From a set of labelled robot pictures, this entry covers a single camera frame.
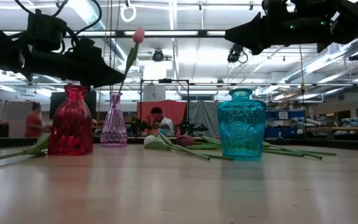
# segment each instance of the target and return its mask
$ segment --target pink tulip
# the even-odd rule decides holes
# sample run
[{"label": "pink tulip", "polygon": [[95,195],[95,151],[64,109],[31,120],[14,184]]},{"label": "pink tulip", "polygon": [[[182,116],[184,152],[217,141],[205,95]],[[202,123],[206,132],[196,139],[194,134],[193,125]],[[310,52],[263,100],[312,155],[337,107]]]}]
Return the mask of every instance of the pink tulip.
[{"label": "pink tulip", "polygon": [[133,36],[134,42],[135,43],[142,43],[143,39],[144,39],[144,30],[142,28],[137,28],[137,30],[135,31],[135,34]]}]

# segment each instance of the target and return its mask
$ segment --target glass vase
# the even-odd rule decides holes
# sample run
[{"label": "glass vase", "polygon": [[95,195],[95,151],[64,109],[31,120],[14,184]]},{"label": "glass vase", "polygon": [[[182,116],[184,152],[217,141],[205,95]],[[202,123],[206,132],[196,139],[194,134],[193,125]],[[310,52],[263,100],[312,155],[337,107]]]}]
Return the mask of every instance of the glass vase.
[{"label": "glass vase", "polygon": [[250,100],[252,90],[235,89],[231,101],[218,105],[222,153],[236,160],[256,161],[262,157],[266,104]]},{"label": "glass vase", "polygon": [[125,127],[124,117],[121,110],[121,95],[117,92],[111,93],[110,110],[103,123],[100,143],[107,147],[123,147],[127,145],[128,135]]},{"label": "glass vase", "polygon": [[88,88],[64,86],[67,98],[53,118],[48,155],[80,156],[93,151],[92,116],[84,97]]}]

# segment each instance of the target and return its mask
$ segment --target vase neck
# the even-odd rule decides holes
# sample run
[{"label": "vase neck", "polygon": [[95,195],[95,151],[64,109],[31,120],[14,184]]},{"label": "vase neck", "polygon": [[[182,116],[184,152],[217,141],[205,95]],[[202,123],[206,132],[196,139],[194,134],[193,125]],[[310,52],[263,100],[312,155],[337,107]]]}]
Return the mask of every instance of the vase neck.
[{"label": "vase neck", "polygon": [[87,87],[79,85],[65,85],[64,88],[68,100],[83,99],[88,91]]},{"label": "vase neck", "polygon": [[249,89],[236,89],[229,92],[233,100],[249,100],[252,95],[252,90]]},{"label": "vase neck", "polygon": [[110,94],[111,106],[115,106],[116,108],[121,107],[121,95],[122,95],[122,93],[120,93],[118,95],[118,93],[116,93],[116,92],[112,92]]}]

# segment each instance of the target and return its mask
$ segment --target pink glass vase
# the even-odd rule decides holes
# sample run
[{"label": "pink glass vase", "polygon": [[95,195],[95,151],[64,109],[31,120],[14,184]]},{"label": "pink glass vase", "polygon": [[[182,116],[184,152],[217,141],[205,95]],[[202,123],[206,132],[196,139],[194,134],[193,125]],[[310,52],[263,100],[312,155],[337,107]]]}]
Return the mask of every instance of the pink glass vase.
[{"label": "pink glass vase", "polygon": [[111,93],[111,108],[104,120],[100,143],[102,146],[122,147],[127,145],[128,135],[121,110],[121,95]]},{"label": "pink glass vase", "polygon": [[67,99],[53,118],[48,155],[81,156],[93,151],[92,117],[84,97],[88,88],[64,86]]}]

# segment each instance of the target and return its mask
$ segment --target woman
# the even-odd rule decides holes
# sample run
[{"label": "woman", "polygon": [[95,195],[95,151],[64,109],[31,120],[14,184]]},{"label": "woman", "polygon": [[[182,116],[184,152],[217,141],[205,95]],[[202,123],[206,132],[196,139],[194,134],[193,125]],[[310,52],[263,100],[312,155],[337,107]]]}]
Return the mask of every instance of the woman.
[{"label": "woman", "polygon": [[44,127],[40,119],[41,105],[39,103],[32,103],[32,113],[27,116],[25,120],[25,134],[24,137],[41,137]]}]

